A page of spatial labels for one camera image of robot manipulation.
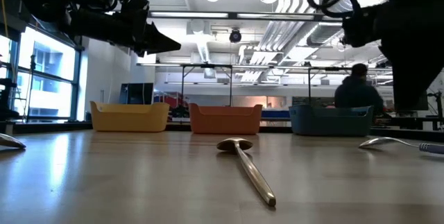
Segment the spoon handle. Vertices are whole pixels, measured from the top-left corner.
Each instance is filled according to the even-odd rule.
[[[444,145],[436,145],[436,144],[420,144],[419,150],[444,155]]]
[[[276,197],[273,191],[271,191],[270,186],[266,183],[264,177],[256,168],[255,164],[251,162],[250,158],[241,150],[239,145],[236,145],[236,151],[241,159],[242,166],[250,178],[251,182],[255,185],[257,191],[266,201],[268,206],[274,207],[276,205]]]

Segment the blue basket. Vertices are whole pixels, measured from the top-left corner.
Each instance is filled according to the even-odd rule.
[[[373,107],[290,107],[291,129],[297,135],[364,137],[373,122]]]

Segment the person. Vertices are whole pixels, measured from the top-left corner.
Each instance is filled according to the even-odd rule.
[[[384,102],[377,90],[366,84],[367,66],[355,64],[352,75],[345,78],[342,85],[334,93],[336,107],[365,107],[373,106],[373,115],[384,113]]]

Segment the security camera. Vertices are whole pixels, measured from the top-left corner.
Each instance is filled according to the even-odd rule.
[[[242,34],[239,29],[233,29],[230,34],[231,43],[239,43],[242,40]]]

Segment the table surface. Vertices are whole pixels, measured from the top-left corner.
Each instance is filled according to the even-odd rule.
[[[248,153],[268,208],[226,136],[94,131],[18,136],[0,150],[0,223],[424,224],[444,220],[444,157],[366,138],[260,134]]]

